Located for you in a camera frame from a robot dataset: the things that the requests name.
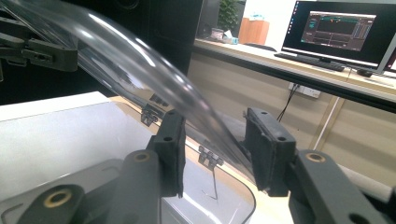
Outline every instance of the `wire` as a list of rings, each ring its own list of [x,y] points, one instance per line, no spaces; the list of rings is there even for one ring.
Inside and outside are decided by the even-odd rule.
[[[283,115],[285,114],[286,109],[288,108],[288,105],[289,105],[289,103],[290,103],[291,97],[293,97],[294,93],[297,91],[297,89],[298,89],[299,87],[300,87],[300,85],[295,84],[295,83],[293,84],[293,88],[291,88],[288,102],[286,103],[285,108],[283,108],[282,112],[280,112],[279,116],[277,116],[277,119],[276,119],[276,120],[277,120],[278,122],[280,122],[280,121],[282,120]]]

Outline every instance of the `power outlet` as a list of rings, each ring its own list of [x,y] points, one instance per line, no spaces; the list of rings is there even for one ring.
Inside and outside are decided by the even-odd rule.
[[[293,87],[294,87],[294,83],[291,82],[289,84],[289,90],[292,90]],[[308,87],[305,87],[302,85],[299,85],[299,87],[297,88],[296,91],[300,92],[304,95],[314,97],[314,98],[319,98],[319,96],[320,96],[320,91],[317,91],[317,90],[314,90],[314,89],[311,89],[311,88],[308,88]]]

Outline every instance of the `beige wall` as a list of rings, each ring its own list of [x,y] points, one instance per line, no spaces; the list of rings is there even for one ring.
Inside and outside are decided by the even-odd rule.
[[[217,110],[242,121],[249,106],[276,118],[290,94],[287,81],[200,54],[192,55],[188,76]],[[315,144],[326,111],[332,108],[331,99],[324,92],[318,99],[293,96],[281,123],[296,138],[297,148]],[[396,115],[349,101],[340,107],[318,149],[347,168],[396,186]]]

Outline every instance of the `keyboard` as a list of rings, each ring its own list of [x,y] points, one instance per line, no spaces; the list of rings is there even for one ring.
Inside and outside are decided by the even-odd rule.
[[[283,59],[288,59],[288,60],[292,60],[298,63],[307,63],[307,64],[311,64],[314,65],[316,67],[321,67],[321,68],[326,68],[326,69],[330,69],[336,72],[342,72],[344,71],[344,67],[338,64],[334,64],[334,63],[324,63],[321,62],[317,59],[306,59],[306,58],[300,58],[300,57],[296,57],[296,56],[292,56],[289,54],[284,54],[284,53],[277,53],[274,54],[274,56],[278,57],[278,58],[283,58]]]

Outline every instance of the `desk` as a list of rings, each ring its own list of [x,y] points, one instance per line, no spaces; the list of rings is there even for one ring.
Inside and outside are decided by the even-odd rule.
[[[396,80],[374,77],[383,85],[366,80],[346,69],[331,72],[304,63],[295,63],[274,56],[273,52],[244,45],[226,45],[195,40],[193,51],[205,56],[232,63],[268,76],[298,83],[318,91],[396,113]]]

